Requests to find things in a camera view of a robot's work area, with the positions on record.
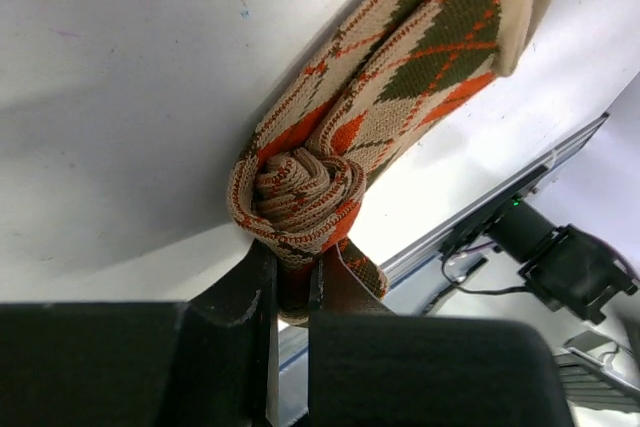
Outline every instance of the argyle pattern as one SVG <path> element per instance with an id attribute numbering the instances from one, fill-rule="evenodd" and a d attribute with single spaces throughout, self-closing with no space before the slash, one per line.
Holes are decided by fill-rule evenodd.
<path id="1" fill-rule="evenodd" d="M 279 257 L 290 319 L 304 317 L 311 269 L 336 244 L 347 267 L 385 294 L 384 274 L 347 238 L 366 188 L 501 74 L 501 56 L 517 59 L 526 2 L 365 0 L 258 124 L 228 205 Z"/>

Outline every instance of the knitted fabric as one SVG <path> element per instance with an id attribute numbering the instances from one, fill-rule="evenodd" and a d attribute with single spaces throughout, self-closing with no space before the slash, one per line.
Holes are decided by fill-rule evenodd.
<path id="1" fill-rule="evenodd" d="M 378 297 L 384 274 L 347 238 L 365 190 L 496 76 L 509 75 L 550 0 L 365 0 L 258 124 L 228 205 L 280 259 L 291 317 L 313 265 L 338 244 Z"/>

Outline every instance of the purple mark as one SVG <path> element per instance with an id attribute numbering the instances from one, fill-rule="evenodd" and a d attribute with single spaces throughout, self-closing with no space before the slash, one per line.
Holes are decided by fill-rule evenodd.
<path id="1" fill-rule="evenodd" d="M 50 29 L 51 32 L 54 32 L 56 34 L 58 34 L 60 37 L 66 37 L 66 38 L 73 38 L 73 39 L 79 39 L 80 37 L 82 37 L 80 34 L 76 34 L 75 32 L 68 32 L 66 30 L 56 30 L 56 29 Z"/>

